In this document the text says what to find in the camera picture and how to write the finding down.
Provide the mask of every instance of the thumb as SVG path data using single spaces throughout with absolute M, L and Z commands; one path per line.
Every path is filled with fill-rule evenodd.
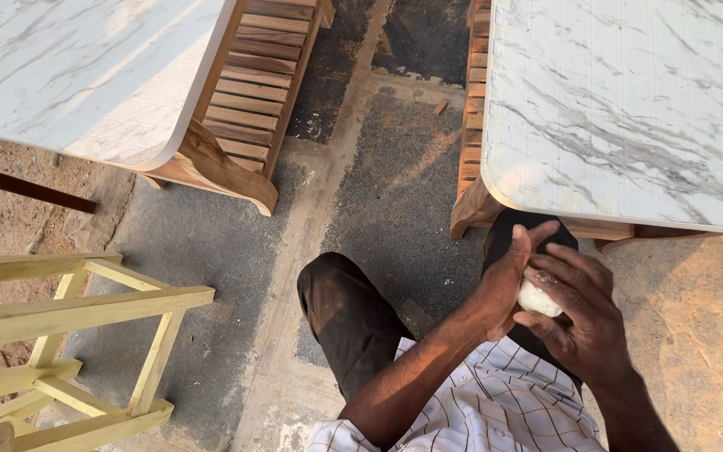
M 523 272 L 523 268 L 528 263 L 529 256 L 532 255 L 532 237 L 529 236 L 526 228 L 521 224 L 513 226 L 513 241 L 509 245 L 507 256 L 513 263 Z
M 564 344 L 568 340 L 568 334 L 562 329 L 557 322 L 542 313 L 521 311 L 513 315 L 516 323 L 528 328 L 532 334 L 546 344 L 552 355 L 558 356 L 564 349 Z

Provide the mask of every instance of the dark trousers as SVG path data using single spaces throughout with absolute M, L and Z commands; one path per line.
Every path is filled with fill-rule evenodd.
M 513 225 L 523 224 L 531 229 L 548 220 L 558 219 L 509 208 L 502 211 L 487 235 L 482 274 L 506 254 L 512 243 Z M 579 249 L 579 243 L 564 225 L 560 225 L 557 234 L 540 244 L 537 252 L 545 253 L 548 242 Z M 337 252 L 319 255 L 300 272 L 297 293 L 303 314 L 326 354 L 346 401 L 392 364 L 401 337 L 415 338 L 364 272 Z M 582 381 L 560 365 L 546 345 L 525 326 L 515 325 L 507 336 L 559 367 L 582 391 Z

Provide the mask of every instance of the white dough ball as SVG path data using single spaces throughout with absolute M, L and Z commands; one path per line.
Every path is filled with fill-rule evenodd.
M 546 292 L 537 289 L 526 278 L 523 278 L 523 282 L 520 283 L 517 304 L 526 311 L 543 313 L 549 317 L 557 317 L 562 313 L 562 308 Z

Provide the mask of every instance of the white marble laminate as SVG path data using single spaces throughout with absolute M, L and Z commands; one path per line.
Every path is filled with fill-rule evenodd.
M 482 175 L 503 203 L 723 231 L 723 0 L 493 0 Z
M 0 0 L 0 139 L 135 170 L 180 145 L 236 0 Z

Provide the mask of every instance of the hand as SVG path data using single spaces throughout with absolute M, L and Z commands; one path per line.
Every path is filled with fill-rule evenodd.
M 593 257 L 559 244 L 548 244 L 546 251 L 550 256 L 531 256 L 526 278 L 559 304 L 574 324 L 563 327 L 537 312 L 515 313 L 515 321 L 542 339 L 555 359 L 592 388 L 614 388 L 634 380 L 623 315 L 612 300 L 612 272 Z
M 513 326 L 513 313 L 519 310 L 517 292 L 523 269 L 537 245 L 559 230 L 557 221 L 546 221 L 527 231 L 516 224 L 507 253 L 485 272 L 473 294 L 457 310 L 480 334 L 479 342 L 501 340 Z

